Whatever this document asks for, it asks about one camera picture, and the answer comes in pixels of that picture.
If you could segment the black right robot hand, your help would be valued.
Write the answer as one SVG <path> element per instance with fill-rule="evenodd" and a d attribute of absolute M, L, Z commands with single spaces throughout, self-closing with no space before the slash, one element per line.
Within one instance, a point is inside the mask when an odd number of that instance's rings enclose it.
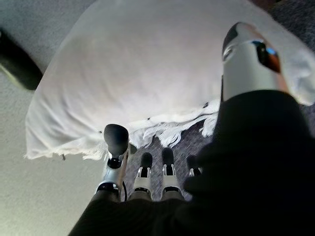
<path fill-rule="evenodd" d="M 211 143 L 189 157 L 188 202 L 114 200 L 105 183 L 72 236 L 312 236 L 315 140 L 289 94 L 277 52 L 236 23 L 223 48 L 220 110 Z"/>

